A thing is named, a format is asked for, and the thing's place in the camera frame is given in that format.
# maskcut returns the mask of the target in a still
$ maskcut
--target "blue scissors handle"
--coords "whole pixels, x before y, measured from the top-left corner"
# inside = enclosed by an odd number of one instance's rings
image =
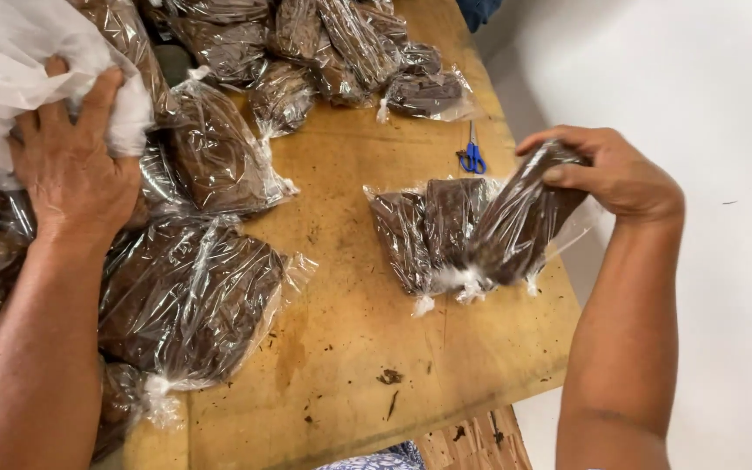
[[[460,166],[469,173],[475,173],[475,175],[483,175],[486,173],[486,162],[483,158],[480,158],[480,149],[478,146],[469,142],[466,145],[466,152],[460,153]]]

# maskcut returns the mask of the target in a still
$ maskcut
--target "hand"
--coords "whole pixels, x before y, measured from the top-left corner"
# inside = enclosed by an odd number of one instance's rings
[[[68,66],[54,56],[48,76]],[[16,118],[23,142],[8,139],[17,179],[27,188],[37,216],[37,239],[65,238],[109,248],[127,222],[141,185],[137,158],[106,155],[104,134],[123,81],[118,69],[99,75],[84,97],[77,124],[62,101]]]
[[[518,145],[516,153],[525,155],[535,145],[553,138],[590,158],[593,166],[554,166],[544,174],[546,184],[590,192],[617,215],[618,223],[676,220],[683,224],[684,192],[619,132],[558,125],[530,135]]]

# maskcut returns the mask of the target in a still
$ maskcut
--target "white plastic bag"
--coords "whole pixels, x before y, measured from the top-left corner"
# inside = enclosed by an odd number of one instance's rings
[[[48,78],[44,65],[57,54],[69,72]],[[112,156],[139,156],[153,126],[152,102],[135,66],[112,48],[66,0],[0,0],[0,189],[19,187],[5,137],[13,118],[39,105],[67,99],[76,115],[94,79],[113,65],[124,71],[106,144]]]

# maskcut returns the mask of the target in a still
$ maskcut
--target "wooden table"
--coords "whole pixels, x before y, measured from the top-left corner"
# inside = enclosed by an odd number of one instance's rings
[[[489,174],[506,176],[515,144],[456,3],[396,4],[410,37],[439,46],[469,80],[488,114],[477,135]],[[319,270],[232,384],[179,395],[182,430],[135,428],[125,467],[312,468],[561,385],[580,310],[559,258],[540,276],[537,298],[523,287],[470,306],[443,295],[428,315],[410,317],[413,298],[380,249],[362,185],[462,176],[454,152],[469,124],[396,114],[377,124],[375,115],[319,103],[296,134],[272,141],[275,168],[302,193],[246,230],[305,253]],[[383,369],[404,380],[382,384]]]

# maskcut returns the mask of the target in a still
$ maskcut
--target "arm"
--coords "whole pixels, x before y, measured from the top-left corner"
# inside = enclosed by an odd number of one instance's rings
[[[666,469],[678,368],[675,272],[684,196],[611,130],[559,126],[593,167],[562,165],[547,184],[590,191],[617,214],[597,283],[579,320],[562,393],[557,468]]]
[[[49,59],[49,76],[65,63]],[[100,412],[98,297],[104,255],[129,218],[136,159],[113,161],[103,135],[122,80],[99,77],[78,124],[63,103],[17,117],[17,177],[37,215],[16,286],[0,313],[0,468],[86,468]]]

